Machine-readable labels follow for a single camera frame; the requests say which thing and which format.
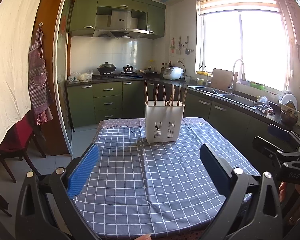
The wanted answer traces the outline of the person's right hand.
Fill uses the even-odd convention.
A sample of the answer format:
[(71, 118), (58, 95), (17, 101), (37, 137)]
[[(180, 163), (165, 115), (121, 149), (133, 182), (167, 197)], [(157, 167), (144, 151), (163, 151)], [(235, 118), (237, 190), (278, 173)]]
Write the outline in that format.
[(279, 186), (279, 201), (284, 227), (290, 228), (300, 220), (300, 185), (295, 184), (292, 189), (292, 186), (282, 181)]

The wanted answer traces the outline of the person's left thumb tip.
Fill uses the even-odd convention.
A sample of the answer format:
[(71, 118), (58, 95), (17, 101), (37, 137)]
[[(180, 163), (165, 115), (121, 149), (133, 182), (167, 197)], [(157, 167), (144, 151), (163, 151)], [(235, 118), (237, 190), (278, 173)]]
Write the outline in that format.
[(151, 240), (151, 234), (149, 233), (149, 234), (145, 234), (145, 235), (139, 236), (139, 237), (137, 237), (134, 240)]

